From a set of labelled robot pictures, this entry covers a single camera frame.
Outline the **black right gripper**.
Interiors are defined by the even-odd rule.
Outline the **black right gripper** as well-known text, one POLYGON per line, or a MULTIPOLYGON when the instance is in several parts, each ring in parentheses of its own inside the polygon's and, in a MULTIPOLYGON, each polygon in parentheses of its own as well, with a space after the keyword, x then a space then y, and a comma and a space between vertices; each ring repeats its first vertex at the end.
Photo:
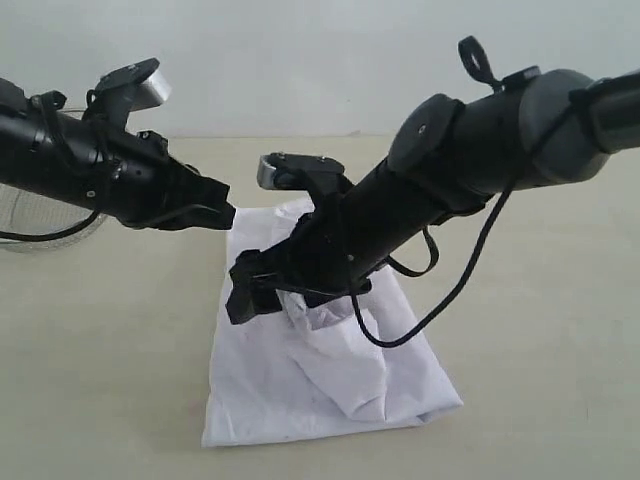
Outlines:
POLYGON ((280 311, 285 283, 330 294, 361 287, 385 263, 385 201, 338 199, 304 213, 268 250, 244 250, 230 269, 226 311, 232 325, 280 311))

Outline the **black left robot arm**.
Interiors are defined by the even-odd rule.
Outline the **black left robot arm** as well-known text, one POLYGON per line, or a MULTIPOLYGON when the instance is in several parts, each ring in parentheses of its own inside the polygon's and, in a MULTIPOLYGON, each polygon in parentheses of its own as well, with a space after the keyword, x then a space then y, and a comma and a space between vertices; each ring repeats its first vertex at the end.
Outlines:
POLYGON ((58 91, 28 98, 1 82, 1 182, 116 218, 131 229, 228 230, 229 186, 174 159, 167 140, 60 112, 58 91))

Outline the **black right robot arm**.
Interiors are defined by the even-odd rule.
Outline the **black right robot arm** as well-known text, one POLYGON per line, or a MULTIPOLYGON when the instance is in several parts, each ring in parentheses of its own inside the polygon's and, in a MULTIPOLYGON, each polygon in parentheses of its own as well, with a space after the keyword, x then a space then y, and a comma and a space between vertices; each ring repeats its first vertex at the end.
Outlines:
POLYGON ((371 275, 419 231, 481 211, 508 191, 593 178, 615 153, 639 145, 639 75, 594 80, 570 69, 493 74, 474 37, 460 41, 467 73, 488 96, 436 94, 404 121, 385 158, 350 182, 338 161, 274 152, 259 185, 304 191, 314 208, 290 235, 246 250, 230 271, 230 321, 278 312, 280 292, 316 307, 371 288, 371 275))

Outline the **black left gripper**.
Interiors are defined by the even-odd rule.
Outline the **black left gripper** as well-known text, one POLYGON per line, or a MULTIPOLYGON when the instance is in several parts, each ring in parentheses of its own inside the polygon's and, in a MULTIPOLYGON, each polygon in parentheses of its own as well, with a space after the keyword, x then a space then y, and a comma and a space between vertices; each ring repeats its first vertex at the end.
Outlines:
POLYGON ((171 156, 168 142, 113 129, 92 129, 84 163, 84 207, 136 230, 230 230, 230 187, 171 156))

